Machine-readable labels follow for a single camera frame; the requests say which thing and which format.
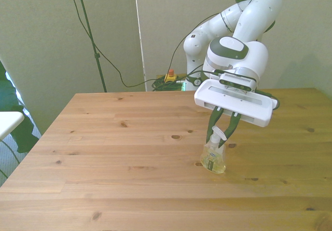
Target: wood grain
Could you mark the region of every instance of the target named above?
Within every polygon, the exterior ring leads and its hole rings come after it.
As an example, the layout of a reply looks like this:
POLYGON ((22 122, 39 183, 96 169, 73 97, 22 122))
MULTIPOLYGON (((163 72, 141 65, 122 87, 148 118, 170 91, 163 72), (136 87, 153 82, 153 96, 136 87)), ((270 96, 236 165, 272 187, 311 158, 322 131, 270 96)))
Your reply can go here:
POLYGON ((193 92, 75 95, 0 188, 0 230, 332 230, 332 101, 266 91, 281 107, 240 122, 220 175, 193 92))

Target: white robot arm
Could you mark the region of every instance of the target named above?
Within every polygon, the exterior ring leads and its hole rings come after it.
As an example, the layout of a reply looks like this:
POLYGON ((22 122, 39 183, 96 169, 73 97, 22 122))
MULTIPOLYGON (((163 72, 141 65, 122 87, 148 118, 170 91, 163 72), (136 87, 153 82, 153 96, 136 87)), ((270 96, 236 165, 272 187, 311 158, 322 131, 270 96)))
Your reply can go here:
MULTIPOLYGON (((233 37, 243 43, 260 40, 262 34, 274 25, 282 0, 236 0, 236 2, 210 21, 197 27, 187 36, 184 42, 184 50, 187 56, 187 74, 203 64, 209 43, 217 37, 225 37, 233 33, 233 37)), ((203 67, 204 71, 225 70, 231 65, 227 64, 228 61, 218 63, 221 65, 211 63, 209 52, 207 58, 208 60, 205 61, 203 67)), ((265 65, 259 67, 263 73, 265 65)), ((201 82, 208 78, 209 74, 207 73, 195 73, 188 76, 186 90, 197 90, 201 82)))
POLYGON ((199 86, 196 104, 211 110, 220 107, 227 115, 236 113, 241 120, 264 127, 277 102, 255 93, 268 61, 266 47, 257 40, 274 25, 282 0, 236 2, 186 38, 188 72, 204 58, 202 70, 207 71, 187 78, 186 87, 199 86))

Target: soap bottle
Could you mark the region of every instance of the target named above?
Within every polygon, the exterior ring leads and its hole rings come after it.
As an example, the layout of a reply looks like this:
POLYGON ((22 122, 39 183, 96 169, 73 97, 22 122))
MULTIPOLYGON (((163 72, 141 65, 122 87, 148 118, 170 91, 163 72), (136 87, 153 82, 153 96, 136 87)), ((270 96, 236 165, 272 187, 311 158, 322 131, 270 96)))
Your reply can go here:
POLYGON ((213 134, 210 140, 203 147, 203 153, 201 155, 202 165, 212 171, 213 173, 220 174, 226 169, 225 164, 225 145, 219 147, 220 139, 226 141, 225 134, 217 127, 212 127, 213 134))

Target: wall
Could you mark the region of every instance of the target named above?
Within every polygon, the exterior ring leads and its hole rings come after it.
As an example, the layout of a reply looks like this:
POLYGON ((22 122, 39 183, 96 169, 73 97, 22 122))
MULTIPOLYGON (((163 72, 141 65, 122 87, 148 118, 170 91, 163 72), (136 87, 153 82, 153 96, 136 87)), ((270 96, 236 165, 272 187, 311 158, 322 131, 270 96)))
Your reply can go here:
POLYGON ((264 36, 270 64, 261 88, 316 87, 332 98, 332 0, 283 0, 264 36))
MULTIPOLYGON (((142 82, 135 0, 84 2, 96 44, 127 84, 142 82)), ((42 133, 75 93, 103 91, 72 0, 0 0, 0 12, 0 59, 42 133)), ((125 88, 109 63, 101 65, 109 92, 144 90, 125 88)))
MULTIPOLYGON (((167 72, 178 42, 197 23, 234 0, 137 0, 147 78, 167 72)), ((269 64, 260 88, 316 87, 332 98, 331 0, 283 0, 276 25, 264 34, 269 64)), ((183 45, 172 65, 186 72, 183 45)))
MULTIPOLYGON (((181 39, 200 21, 234 3, 235 0, 137 0, 146 78, 165 74, 181 39)), ((186 66, 181 44, 172 68, 176 73, 185 73, 186 66)))

